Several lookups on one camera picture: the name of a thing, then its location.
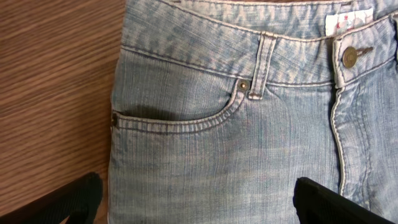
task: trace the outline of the jeans button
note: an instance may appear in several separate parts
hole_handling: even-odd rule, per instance
[[[353,47],[347,47],[347,49],[343,53],[343,65],[346,68],[354,67],[356,63],[356,59],[358,58],[358,54]]]

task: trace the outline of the metal button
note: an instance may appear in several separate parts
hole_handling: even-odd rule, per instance
[[[238,87],[241,91],[246,91],[249,88],[249,83],[246,80],[241,80]]]
[[[343,53],[343,65],[346,68],[354,67],[356,63],[356,59],[358,58],[358,53],[355,48],[347,47],[347,49]]]

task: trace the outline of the waistband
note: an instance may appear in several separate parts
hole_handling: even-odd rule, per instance
[[[296,28],[305,30],[302,27],[314,20],[319,21],[318,27],[323,27],[322,21],[329,14],[369,8],[374,9],[374,22],[342,35],[316,37],[323,30],[313,27],[308,35],[294,32]],[[335,83],[341,88],[396,56],[396,23],[392,17],[398,14],[394,11],[397,8],[398,2],[394,0],[292,3],[127,0],[122,48],[253,81],[253,98],[261,98],[266,83],[281,86]],[[206,14],[198,13],[200,9]],[[236,25],[241,25],[240,21],[255,21],[251,16],[263,15],[251,12],[264,12],[270,19],[288,17],[283,21],[287,23],[262,31]],[[234,16],[235,21],[229,23],[228,18]],[[372,50],[358,57],[353,68],[345,68],[342,57],[349,46]]]

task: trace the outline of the seam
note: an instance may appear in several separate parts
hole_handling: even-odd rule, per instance
[[[193,15],[193,16],[195,16],[195,17],[199,17],[199,18],[208,20],[208,21],[210,21],[210,22],[212,22],[212,23],[219,24],[219,25],[221,25],[221,26],[223,26],[223,27],[229,27],[229,28],[232,28],[232,29],[245,31],[245,32],[252,33],[252,34],[265,34],[265,35],[267,35],[267,36],[269,36],[269,37],[279,37],[279,38],[281,38],[281,39],[293,40],[293,41],[297,41],[297,42],[317,42],[317,41],[319,41],[319,40],[333,39],[333,38],[335,38],[336,36],[338,36],[338,35],[331,35],[331,36],[327,36],[327,37],[319,37],[319,38],[315,38],[315,39],[308,39],[308,40],[305,40],[305,39],[299,39],[299,38],[294,38],[294,37],[288,37],[288,36],[286,36],[286,35],[274,34],[274,33],[266,32],[266,31],[258,31],[258,30],[245,29],[245,28],[243,28],[243,27],[239,27],[239,26],[234,26],[234,25],[232,25],[232,24],[228,24],[227,22],[217,21],[216,19],[213,19],[213,18],[210,18],[210,17],[207,17],[207,16],[203,16],[203,15],[201,15],[201,14],[199,14],[199,13],[196,13],[196,12],[194,12],[194,11],[185,9],[185,8],[183,8],[183,7],[180,7],[180,6],[176,5],[176,4],[172,4],[172,3],[170,3],[170,2],[166,2],[166,1],[164,1],[164,0],[158,0],[158,1],[160,1],[160,2],[162,2],[162,3],[164,3],[164,4],[166,4],[166,5],[168,5],[168,6],[170,6],[170,7],[174,7],[174,8],[176,8],[176,9],[180,10],[180,11],[183,11],[183,12],[186,12],[186,13],[188,13],[188,14],[191,14],[191,15]]]
[[[355,33],[357,33],[357,32],[360,32],[360,31],[362,31],[362,30],[364,30],[364,29],[371,28],[371,27],[377,25],[379,22],[383,22],[384,20],[390,18],[391,15],[394,15],[394,14],[397,13],[397,12],[398,12],[398,11],[394,11],[394,12],[392,12],[392,13],[389,13],[389,14],[386,15],[386,16],[383,16],[382,18],[380,18],[380,19],[378,19],[378,20],[376,20],[376,21],[373,21],[373,22],[371,22],[371,23],[365,25],[365,26],[362,26],[362,27],[359,27],[359,28],[357,28],[357,29],[350,30],[350,31],[348,31],[347,33],[341,34],[341,35],[339,36],[339,40],[342,39],[342,38],[344,38],[344,37],[346,37],[347,35],[353,35],[353,34],[355,34]]]
[[[344,194],[344,189],[345,189],[345,184],[346,184],[346,170],[345,170],[345,154],[343,152],[343,146],[341,145],[340,134],[337,131],[337,127],[336,127],[336,110],[337,110],[337,107],[340,105],[341,93],[344,91],[345,91],[345,87],[338,90],[337,100],[336,100],[336,103],[333,106],[333,109],[331,111],[331,124],[332,124],[333,132],[335,134],[335,138],[337,141],[337,148],[338,148],[338,152],[339,152],[339,156],[340,156],[341,182],[340,182],[340,186],[339,186],[339,194],[341,196],[343,196],[343,194]]]
[[[323,82],[323,83],[303,83],[303,84],[294,84],[294,83],[278,83],[278,82],[267,82],[267,85],[272,86],[283,86],[283,87],[316,87],[316,86],[328,86],[334,85],[334,82]]]
[[[367,161],[366,161],[366,173],[365,173],[365,178],[364,178],[364,181],[363,181],[363,191],[364,191],[364,185],[365,185],[365,183],[366,183],[366,191],[368,192],[368,197],[367,197],[367,199],[366,199],[366,201],[365,201],[365,205],[366,205],[366,202],[368,202],[368,204],[367,204],[367,206],[368,206],[368,209],[369,210],[371,210],[371,203],[370,203],[370,187],[369,187],[369,176],[371,175],[371,172],[372,172],[372,166],[371,166],[371,155],[370,155],[370,137],[369,137],[369,133],[368,133],[368,131],[366,130],[366,124],[365,124],[365,118],[367,118],[367,116],[366,116],[366,114],[365,114],[365,110],[363,109],[363,103],[361,104],[361,112],[362,112],[362,118],[363,118],[363,130],[364,130],[364,133],[365,133],[365,136],[366,136],[366,142],[367,142],[367,144],[368,144],[368,150],[367,151],[365,151],[365,155],[366,155],[366,159],[367,159]]]
[[[266,63],[267,63],[266,74],[263,76],[263,79],[262,79],[262,82],[261,82],[261,86],[260,86],[260,91],[261,91],[260,95],[261,95],[261,97],[263,97],[263,94],[264,94],[264,88],[265,88],[264,84],[265,84],[265,82],[266,82],[266,80],[268,78],[269,64],[271,63],[271,57],[272,57],[272,53],[274,52],[275,42],[276,42],[275,39],[272,40],[271,41],[271,46],[269,46],[269,49],[268,49],[268,55],[267,55],[267,60],[266,60]]]
[[[194,64],[194,63],[183,62],[181,60],[176,60],[176,59],[174,59],[172,57],[169,57],[169,56],[159,55],[159,54],[156,54],[156,53],[148,52],[146,50],[142,50],[142,49],[139,49],[137,47],[130,46],[130,45],[122,44],[121,48],[123,50],[127,50],[129,52],[135,52],[135,53],[143,54],[143,55],[146,55],[146,56],[149,56],[149,57],[152,57],[152,58],[157,58],[159,60],[164,60],[166,62],[177,63],[179,65],[183,65],[183,66],[186,66],[186,67],[195,68],[195,69],[203,70],[203,71],[206,71],[206,72],[217,73],[217,74],[228,76],[228,77],[231,77],[231,78],[241,78],[241,79],[245,79],[245,80],[251,80],[251,78],[252,78],[252,77],[249,77],[249,76],[242,76],[242,75],[238,75],[238,74],[222,72],[222,71],[219,71],[219,70],[213,70],[211,68],[207,68],[207,67],[204,67],[202,65],[197,65],[197,64]]]
[[[340,66],[340,52],[341,52],[341,47],[343,46],[343,44],[341,44],[341,42],[339,43],[339,47],[338,47],[338,51],[337,51],[337,56],[336,56],[336,61],[337,61],[337,69],[340,71],[340,73],[341,73],[341,76],[343,77],[343,81],[344,81],[344,83],[346,83],[346,78],[344,77],[344,74],[343,74],[343,69],[341,69],[341,66]]]
[[[205,2],[205,3],[212,3],[212,4],[228,4],[228,5],[235,5],[235,6],[278,6],[278,7],[289,7],[289,6],[308,6],[308,5],[332,5],[332,4],[341,4],[347,2],[353,2],[354,0],[340,0],[340,1],[304,1],[304,2],[232,2],[232,1],[205,1],[205,0],[184,0],[184,1],[191,1],[191,2]]]
[[[361,104],[361,109],[362,109],[362,103],[359,101],[359,96],[360,95],[362,95],[362,93],[361,92],[363,92],[363,90],[364,89],[361,89],[361,83],[358,85],[358,94],[356,95],[356,100],[355,100],[355,113],[357,114],[357,121],[356,121],[356,124],[358,125],[358,128],[359,128],[359,130],[361,131],[361,142],[362,142],[362,145],[363,145],[363,150],[364,150],[364,153],[365,153],[365,159],[366,159],[366,146],[365,146],[365,143],[364,143],[364,136],[363,136],[363,129],[362,129],[362,126],[361,126],[361,123],[360,123],[360,121],[362,120],[362,112],[360,111],[360,110],[358,110],[358,104],[360,103]],[[365,173],[363,174],[363,177],[362,177],[362,186],[360,186],[360,191],[361,191],[361,193],[362,193],[362,200],[363,200],[363,205],[362,206],[365,206],[365,196],[364,196],[364,186],[363,186],[363,184],[364,184],[364,181],[365,181],[365,178],[366,178],[366,173],[368,172],[368,166],[367,165],[365,165]]]
[[[367,75],[367,74],[369,74],[369,73],[371,73],[371,72],[374,72],[375,70],[377,70],[377,69],[379,69],[379,68],[385,66],[387,63],[389,63],[390,61],[392,61],[392,60],[394,60],[394,59],[395,59],[395,56],[390,57],[390,58],[387,59],[385,62],[380,63],[379,65],[376,65],[376,66],[374,66],[373,68],[370,68],[369,70],[366,70],[366,71],[363,72],[363,73],[360,73],[357,77],[355,77],[355,78],[353,78],[352,80],[346,82],[345,85],[349,85],[349,84],[355,82],[356,80],[359,80],[360,78],[364,77],[365,75]]]
[[[145,131],[145,130],[142,130],[142,129],[138,129],[138,128],[122,128],[122,127],[119,127],[119,126],[117,126],[117,128],[119,128],[119,129],[125,129],[125,130],[133,130],[133,131],[139,131],[139,132],[141,132],[141,133],[151,133],[151,134],[159,134],[159,135],[171,135],[171,134],[195,134],[195,133],[200,133],[200,132],[203,132],[203,131],[206,131],[206,130],[209,130],[209,129],[212,129],[212,128],[215,128],[215,127],[218,127],[218,126],[220,126],[220,125],[222,125],[222,124],[225,124],[227,121],[229,121],[230,120],[230,117],[232,117],[237,111],[239,111],[239,109],[240,109],[240,107],[241,107],[241,105],[242,105],[242,103],[243,103],[243,101],[244,101],[244,97],[243,97],[243,99],[242,99],[242,101],[239,103],[239,105],[238,105],[238,107],[236,108],[236,110],[234,110],[232,113],[231,113],[231,115],[229,115],[226,119],[224,119],[224,120],[222,120],[222,122],[220,122],[219,124],[217,124],[217,125],[213,125],[213,126],[210,126],[210,127],[207,127],[207,128],[203,128],[203,129],[201,129],[201,130],[198,130],[198,131],[184,131],[184,132],[160,132],[160,131]]]
[[[180,7],[180,6],[178,6],[178,5],[176,5],[176,4],[173,4],[173,3],[171,3],[171,2],[167,2],[167,1],[164,1],[164,0],[158,0],[158,1],[164,3],[164,4],[168,5],[168,6],[171,6],[171,7],[174,7],[174,8],[176,8],[176,9],[179,9],[179,10],[181,10],[181,11],[183,11],[183,12],[189,13],[189,14],[191,14],[191,15],[193,15],[193,16],[196,16],[196,17],[199,17],[199,18],[202,18],[202,19],[206,19],[206,20],[208,20],[208,21],[210,21],[210,22],[213,22],[213,23],[216,23],[216,24],[225,26],[225,27],[230,27],[230,28],[233,28],[233,29],[236,29],[236,30],[242,30],[242,31],[245,31],[245,32],[250,32],[250,33],[252,33],[252,34],[265,34],[265,35],[269,35],[269,36],[271,36],[271,37],[279,37],[279,38],[281,38],[281,39],[294,40],[294,41],[297,41],[297,42],[316,42],[316,41],[319,41],[319,40],[334,39],[335,37],[344,37],[345,35],[350,34],[350,32],[349,32],[349,33],[343,34],[343,35],[341,35],[341,34],[338,34],[338,35],[331,35],[331,36],[327,36],[327,37],[319,37],[319,38],[316,38],[316,39],[309,39],[309,40],[299,39],[299,38],[294,38],[294,37],[288,37],[288,36],[286,36],[286,35],[273,34],[273,33],[266,32],[266,31],[258,31],[258,30],[245,29],[245,28],[243,28],[243,27],[234,26],[234,25],[228,24],[228,23],[226,23],[226,22],[217,21],[216,19],[213,19],[213,18],[210,18],[210,17],[207,17],[207,16],[203,16],[203,15],[201,15],[201,14],[195,12],[195,11],[191,11],[191,10],[185,9],[185,8]],[[354,0],[354,1],[341,1],[340,3],[346,3],[346,2],[355,2],[355,0]],[[327,4],[336,4],[336,3],[338,3],[338,2],[336,2],[336,1],[334,1],[334,2],[332,2],[332,3],[330,3],[330,2],[325,2],[324,4],[327,5]],[[276,5],[276,6],[279,6],[279,7],[283,7],[283,4],[289,4],[289,3],[275,3],[275,5]],[[303,5],[311,5],[312,2],[298,2],[296,5],[299,6],[300,4],[303,4]],[[381,21],[383,21],[384,19],[387,19],[387,18],[390,16],[390,14],[388,14],[388,15],[386,15],[386,16],[384,16],[384,17],[382,17],[382,18],[380,18],[380,19],[378,19],[378,20],[376,20],[376,21],[373,21],[373,24],[372,24],[372,23],[370,23],[370,24],[372,24],[372,26],[373,26],[373,25],[377,24],[378,22],[381,22]],[[359,29],[359,30],[354,29],[354,30],[352,30],[351,32],[359,32],[359,31],[365,29],[366,27],[370,27],[370,26],[360,27],[360,28],[357,28],[357,29]]]
[[[258,61],[256,63],[255,73],[254,73],[254,76],[253,76],[254,86],[253,86],[252,91],[250,91],[250,92],[253,92],[253,93],[257,93],[257,85],[258,85],[258,78],[259,78],[258,76],[259,76],[259,73],[260,73],[260,66],[261,66],[261,62],[262,62],[262,50],[264,48],[265,37],[263,35],[261,35],[261,39],[262,40],[260,41],[260,43],[261,43],[260,55],[258,55]]]
[[[224,115],[227,111],[231,111],[232,110],[232,106],[234,104],[241,103],[243,101],[243,98],[244,98],[244,93],[242,93],[243,96],[240,96],[240,98],[238,96],[239,93],[241,93],[241,92],[238,90],[236,96],[231,98],[232,103],[230,105],[228,105],[227,107],[222,109],[219,113],[217,113],[217,114],[215,114],[213,116],[207,117],[207,118],[202,118],[202,119],[193,120],[193,121],[165,121],[164,123],[143,121],[143,119],[145,119],[145,118],[135,118],[135,117],[123,118],[123,117],[120,117],[120,116],[118,117],[118,120],[133,121],[133,122],[137,122],[137,123],[146,123],[146,124],[157,124],[157,125],[161,125],[161,126],[165,126],[165,125],[167,125],[167,126],[189,126],[189,125],[203,124],[205,122],[208,122],[209,120],[214,120],[214,119]]]

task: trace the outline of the faded denim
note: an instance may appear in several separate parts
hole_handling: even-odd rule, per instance
[[[325,37],[325,17],[374,22]],[[398,222],[396,0],[128,0],[109,223],[299,223],[309,177]],[[345,49],[372,50],[353,68]]]

